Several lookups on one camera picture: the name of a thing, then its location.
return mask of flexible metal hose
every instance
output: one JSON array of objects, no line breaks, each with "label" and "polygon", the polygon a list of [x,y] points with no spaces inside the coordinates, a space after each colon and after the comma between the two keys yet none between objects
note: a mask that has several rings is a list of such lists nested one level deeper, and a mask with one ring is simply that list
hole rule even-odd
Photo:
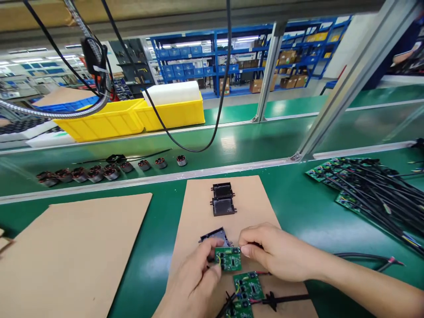
[{"label": "flexible metal hose", "polygon": [[[68,10],[71,12],[74,20],[77,22],[78,26],[81,28],[83,34],[85,37],[92,37],[92,34],[90,30],[86,27],[82,19],[80,18],[79,14],[77,13],[72,1],[70,0],[64,0],[66,6],[68,7]],[[93,49],[94,54],[96,55],[96,58],[98,61],[101,60],[102,53],[98,46],[90,41],[90,46]],[[92,106],[90,106],[87,109],[84,110],[78,110],[75,112],[69,112],[69,113],[62,113],[62,112],[45,112],[42,110],[34,110],[26,107],[18,106],[12,102],[8,102],[7,100],[0,99],[0,106],[3,106],[4,108],[24,113],[27,115],[37,116],[37,117],[45,117],[45,118],[52,118],[52,119],[72,119],[72,118],[81,118],[86,117],[89,115],[92,115],[94,113],[97,113],[99,110],[101,110],[109,101],[109,96],[107,94],[107,91],[110,91],[110,77],[109,74],[105,74],[105,80],[106,80],[106,91],[104,93],[100,93],[101,98]]]}]

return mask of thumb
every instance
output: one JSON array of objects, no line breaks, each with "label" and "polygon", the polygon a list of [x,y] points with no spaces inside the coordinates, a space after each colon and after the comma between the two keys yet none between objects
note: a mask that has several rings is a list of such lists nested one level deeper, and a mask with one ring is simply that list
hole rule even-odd
[{"label": "thumb", "polygon": [[202,280],[196,289],[206,297],[210,297],[215,287],[218,285],[220,279],[221,265],[215,264],[203,274]]},{"label": "thumb", "polygon": [[243,245],[240,250],[244,256],[259,262],[262,266],[267,268],[266,264],[269,255],[262,248],[253,244],[246,244]]}]

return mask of yellow plastic bin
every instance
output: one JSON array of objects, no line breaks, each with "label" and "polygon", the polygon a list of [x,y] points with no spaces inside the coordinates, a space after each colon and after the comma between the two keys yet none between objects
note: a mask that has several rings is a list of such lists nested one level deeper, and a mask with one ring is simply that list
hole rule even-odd
[{"label": "yellow plastic bin", "polygon": [[135,109],[144,99],[110,102],[99,112],[77,119],[55,119],[60,128],[78,142],[137,134],[144,125]]},{"label": "yellow plastic bin", "polygon": [[[200,92],[199,95],[200,99],[196,101],[155,105],[166,128],[204,124],[203,98]],[[153,107],[146,101],[138,104],[135,112],[147,131],[163,129]]]}]

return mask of green circuit board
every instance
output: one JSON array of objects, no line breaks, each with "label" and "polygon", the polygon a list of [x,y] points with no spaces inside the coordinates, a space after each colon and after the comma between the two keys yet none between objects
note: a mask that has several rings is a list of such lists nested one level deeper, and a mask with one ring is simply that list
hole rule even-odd
[{"label": "green circuit board", "polygon": [[236,300],[225,312],[226,318],[253,318],[252,307],[248,300]]},{"label": "green circuit board", "polygon": [[242,270],[239,247],[216,247],[215,263],[221,264],[221,269],[226,272]]},{"label": "green circuit board", "polygon": [[241,300],[259,300],[265,298],[256,272],[234,275],[233,280],[235,289],[238,290],[240,287],[240,291],[238,293],[241,295]]}]

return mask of hand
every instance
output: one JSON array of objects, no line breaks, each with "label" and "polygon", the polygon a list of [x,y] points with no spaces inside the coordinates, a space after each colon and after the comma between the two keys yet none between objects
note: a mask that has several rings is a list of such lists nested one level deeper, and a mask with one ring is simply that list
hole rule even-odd
[{"label": "hand", "polygon": [[208,256],[215,256],[215,247],[224,241],[204,240],[176,272],[152,318],[204,317],[209,298],[221,279],[221,266],[208,267]]},{"label": "hand", "polygon": [[[263,223],[245,228],[238,239],[241,252],[285,281],[319,279],[326,259],[332,257],[279,228]],[[264,249],[249,244],[259,243]]]}]

